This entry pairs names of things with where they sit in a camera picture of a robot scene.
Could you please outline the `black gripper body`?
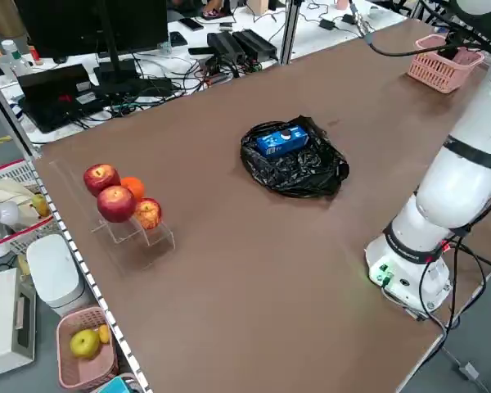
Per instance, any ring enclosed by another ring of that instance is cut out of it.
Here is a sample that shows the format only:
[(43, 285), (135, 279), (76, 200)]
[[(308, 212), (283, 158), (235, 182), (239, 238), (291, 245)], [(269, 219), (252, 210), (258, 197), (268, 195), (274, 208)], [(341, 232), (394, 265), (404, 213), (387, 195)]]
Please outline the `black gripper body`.
[(448, 32), (445, 37), (447, 48), (440, 49), (439, 54), (449, 60), (453, 60), (459, 52), (465, 52), (467, 47), (467, 34), (463, 32)]

